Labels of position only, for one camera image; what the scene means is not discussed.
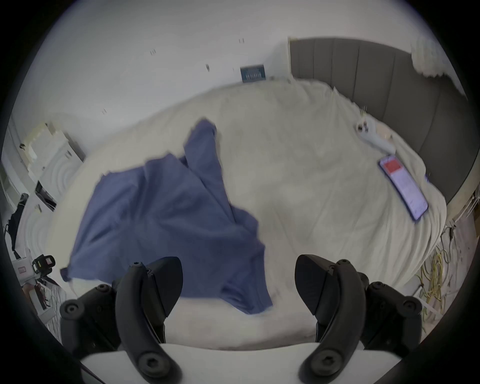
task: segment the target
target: cable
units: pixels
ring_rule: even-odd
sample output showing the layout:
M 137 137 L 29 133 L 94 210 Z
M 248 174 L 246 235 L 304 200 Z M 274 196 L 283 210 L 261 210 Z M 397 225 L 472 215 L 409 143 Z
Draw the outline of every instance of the cable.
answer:
M 446 297 L 446 295 L 442 295 L 442 287 L 448 278 L 449 265 L 452 261 L 452 255 L 450 252 L 447 252 L 445 250 L 444 242 L 442 239 L 442 235 L 444 235 L 447 230 L 450 230 L 451 236 L 453 237 L 453 227 L 445 227 L 440 236 L 440 243 L 442 245 L 442 248 L 440 249 L 439 245 L 435 245 L 434 254 L 431 254 L 428 259 L 425 260 L 425 262 L 422 264 L 420 268 L 420 275 L 416 275 L 420 280 L 421 287 L 419 297 L 422 300 L 423 298 L 425 298 L 424 301 L 427 303 L 428 306 L 432 306 L 430 304 L 431 300 L 436 299 L 440 303 L 439 313 L 442 315 L 445 310 L 444 299 Z M 424 308 L 422 310 L 423 324 L 428 320 L 428 316 L 429 314 L 427 312 L 427 309 Z

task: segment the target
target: screw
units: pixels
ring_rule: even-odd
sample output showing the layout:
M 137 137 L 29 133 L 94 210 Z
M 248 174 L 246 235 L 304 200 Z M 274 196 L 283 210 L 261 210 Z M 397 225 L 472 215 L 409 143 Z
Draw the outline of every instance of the screw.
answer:
M 157 359 L 148 359 L 147 360 L 147 366 L 149 366 L 150 368 L 158 367 L 158 360 Z
M 170 362 L 154 352 L 146 352 L 138 359 L 138 368 L 150 377 L 163 377 L 170 370 Z
M 67 308 L 65 308 L 65 311 L 67 313 L 73 313 L 78 309 L 78 305 L 76 304 L 70 304 Z
M 413 301 L 410 301 L 410 300 L 405 301 L 403 303 L 403 306 L 410 311 L 413 311 L 416 307 L 415 303 Z
M 313 356 L 310 366 L 318 376 L 329 376 L 340 370 L 342 356 L 333 349 L 324 349 Z

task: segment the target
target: bed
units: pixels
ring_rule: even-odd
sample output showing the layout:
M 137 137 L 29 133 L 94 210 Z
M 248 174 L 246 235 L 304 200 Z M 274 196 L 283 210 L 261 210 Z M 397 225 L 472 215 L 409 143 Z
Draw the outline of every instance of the bed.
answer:
M 363 44 L 369 53 L 366 58 Z M 336 57 L 350 48 L 354 54 L 342 56 L 337 66 Z M 59 269 L 68 264 L 83 212 L 100 176 L 142 165 L 166 152 L 180 156 L 190 129 L 206 117 L 218 129 L 217 152 L 231 203 L 249 211 L 260 223 L 259 238 L 266 246 L 266 283 L 274 305 L 259 315 L 246 315 L 220 300 L 181 298 L 165 323 L 167 342 L 247 350 L 313 341 L 316 322 L 294 283 L 295 261 L 302 253 L 332 261 L 346 258 L 370 281 L 381 280 L 397 288 L 405 284 L 439 238 L 446 220 L 445 198 L 451 198 L 455 190 L 440 182 L 442 176 L 434 168 L 427 171 L 427 161 L 417 154 L 429 147 L 428 137 L 435 126 L 430 121 L 430 132 L 422 131 L 426 119 L 419 116 L 419 123 L 415 116 L 407 117 L 413 107 L 410 103 L 420 97 L 423 85 L 414 92 L 403 90 L 409 100 L 396 96 L 392 91 L 397 86 L 395 73 L 402 66 L 395 64 L 391 73 L 380 73 L 389 80 L 390 88 L 385 89 L 383 79 L 376 81 L 378 73 L 370 68 L 380 61 L 369 49 L 377 52 L 371 43 L 343 39 L 292 42 L 293 77 L 212 90 L 112 138 L 86 159 L 57 206 L 47 242 L 47 252 L 57 262 L 52 278 L 70 297 L 99 284 L 79 279 L 64 283 Z M 378 49 L 389 55 L 392 52 L 385 46 Z M 394 63 L 400 60 L 397 55 L 394 50 Z M 362 71 L 371 72 L 372 79 L 366 82 Z M 405 76 L 415 77 L 409 70 Z M 410 80 L 415 87 L 415 80 Z M 407 85 L 401 81 L 398 86 Z M 373 96 L 365 91 L 368 86 L 376 90 Z M 445 92 L 431 97 L 443 102 Z M 449 100 L 444 101 L 446 108 Z M 359 106 L 394 128 L 397 154 L 429 203 L 418 223 L 411 220 L 378 169 L 383 153 L 353 131 Z M 418 108 L 423 113 L 426 107 L 420 104 Z M 448 114 L 448 110 L 441 108 L 434 115 L 439 113 Z M 420 132 L 423 139 L 418 140 Z M 432 182 L 426 180 L 426 174 Z

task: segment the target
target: headboard panel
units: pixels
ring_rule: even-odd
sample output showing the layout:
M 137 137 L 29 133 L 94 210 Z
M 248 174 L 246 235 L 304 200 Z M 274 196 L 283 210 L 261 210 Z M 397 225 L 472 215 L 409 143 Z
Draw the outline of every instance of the headboard panel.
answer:
M 292 75 L 336 87 L 385 122 L 421 156 L 447 203 L 465 181 L 480 149 L 467 99 L 449 78 L 427 78 L 409 53 L 363 40 L 313 38 L 290 42 Z

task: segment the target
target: black device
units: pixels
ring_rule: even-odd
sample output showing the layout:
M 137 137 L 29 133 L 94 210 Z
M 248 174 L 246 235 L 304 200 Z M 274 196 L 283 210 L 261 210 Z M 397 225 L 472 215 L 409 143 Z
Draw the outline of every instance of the black device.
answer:
M 181 369 L 162 349 L 164 321 L 180 297 L 177 257 L 145 267 L 134 263 L 112 286 L 101 284 L 60 308 L 61 338 L 76 358 L 121 347 L 149 383 L 175 383 Z M 359 341 L 365 349 L 405 357 L 419 343 L 421 304 L 381 283 L 369 284 L 348 260 L 301 255 L 295 285 L 317 319 L 318 348 L 304 361 L 304 383 L 328 383 L 346 366 Z
M 52 272 L 52 267 L 55 266 L 55 259 L 52 255 L 40 255 L 32 262 L 33 271 L 40 274 L 40 277 L 45 277 Z
M 404 296 L 365 274 L 348 260 L 333 263 L 300 255 L 295 265 L 297 291 L 317 319 L 318 348 L 304 361 L 304 383 L 328 383 L 350 360 L 361 341 L 365 349 L 405 357 L 420 343 L 420 301 Z

